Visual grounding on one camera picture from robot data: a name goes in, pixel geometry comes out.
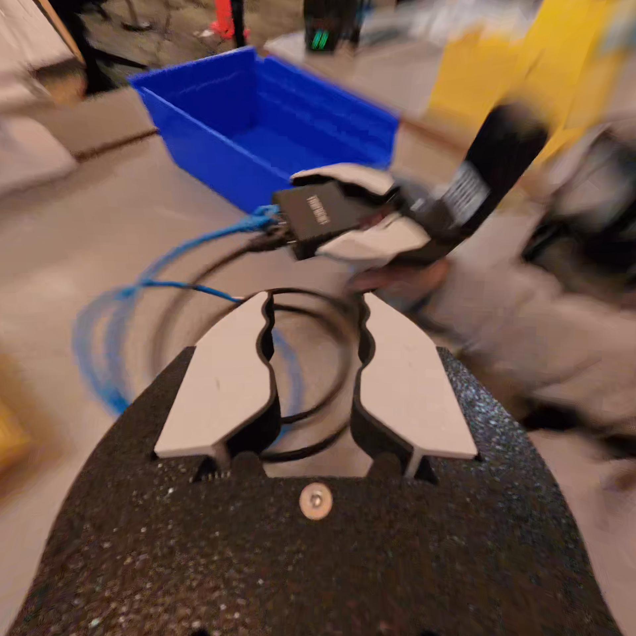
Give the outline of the red plastic object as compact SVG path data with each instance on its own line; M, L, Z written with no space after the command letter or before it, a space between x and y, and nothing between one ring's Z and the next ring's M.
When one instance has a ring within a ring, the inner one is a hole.
M245 1L213 1L216 12L216 20L209 24L212 34L221 38L222 41L238 42L237 46L245 45L250 31L245 27ZM243 28L243 34L236 39L236 22Z

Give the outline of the person's right hand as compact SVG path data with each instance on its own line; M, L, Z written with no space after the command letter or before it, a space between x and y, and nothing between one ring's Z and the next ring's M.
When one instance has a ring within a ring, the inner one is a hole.
M390 265L355 274L346 283L351 293L386 291L408 300L419 300L437 290L445 281L450 269L446 259L428 266Z

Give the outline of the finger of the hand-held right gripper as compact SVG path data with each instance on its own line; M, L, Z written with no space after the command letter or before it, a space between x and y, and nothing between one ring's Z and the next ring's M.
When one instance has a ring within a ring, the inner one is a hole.
M387 171L357 163L335 163L306 171L298 171L290 177L293 187L336 184L348 197L369 202L388 202L399 193L399 185Z
M353 267L372 270L388 265L397 256L419 250L431 241L413 219L391 214L376 225L349 230L322 244L317 256Z

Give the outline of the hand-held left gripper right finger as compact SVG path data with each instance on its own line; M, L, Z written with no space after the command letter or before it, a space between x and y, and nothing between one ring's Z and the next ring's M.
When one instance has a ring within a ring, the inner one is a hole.
M405 478L436 478L431 457L477 459L433 340L371 292L359 307L360 367L350 416L356 445L371 460L396 457Z

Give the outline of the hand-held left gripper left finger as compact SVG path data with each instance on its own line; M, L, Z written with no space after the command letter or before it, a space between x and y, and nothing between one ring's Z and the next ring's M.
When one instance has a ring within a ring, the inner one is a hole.
M158 458L216 462L265 451L281 432L271 359L274 300L261 291L216 322L195 345L156 441Z

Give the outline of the black device with green lights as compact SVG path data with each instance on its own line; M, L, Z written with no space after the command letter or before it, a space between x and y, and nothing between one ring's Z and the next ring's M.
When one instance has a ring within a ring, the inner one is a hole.
M305 49L333 53L359 37L359 1L304 1Z

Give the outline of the yellow box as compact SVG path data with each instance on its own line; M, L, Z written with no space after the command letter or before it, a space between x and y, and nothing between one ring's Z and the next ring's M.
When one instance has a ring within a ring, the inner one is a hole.
M451 38L426 116L475 133L491 108L520 99L547 120L545 162L609 119L632 61L634 1L542 1L523 36L478 26Z

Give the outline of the small black network box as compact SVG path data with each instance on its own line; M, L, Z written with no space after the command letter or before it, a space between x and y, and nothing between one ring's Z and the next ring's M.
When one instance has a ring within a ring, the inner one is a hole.
M363 198L346 196L334 183L275 191L272 203L278 208L297 261L314 258L322 245L359 229L382 208Z

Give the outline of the person's right forearm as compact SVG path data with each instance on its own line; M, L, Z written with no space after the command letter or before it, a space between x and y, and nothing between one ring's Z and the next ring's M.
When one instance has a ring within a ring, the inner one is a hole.
M635 312L522 262L537 211L496 212L458 246L424 319L530 399L602 434L635 436Z

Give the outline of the blue plastic bin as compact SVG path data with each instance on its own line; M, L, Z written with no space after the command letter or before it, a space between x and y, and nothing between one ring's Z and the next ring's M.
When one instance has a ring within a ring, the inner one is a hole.
M293 174L386 169L396 114L253 47L139 74L130 84L173 161L245 213Z

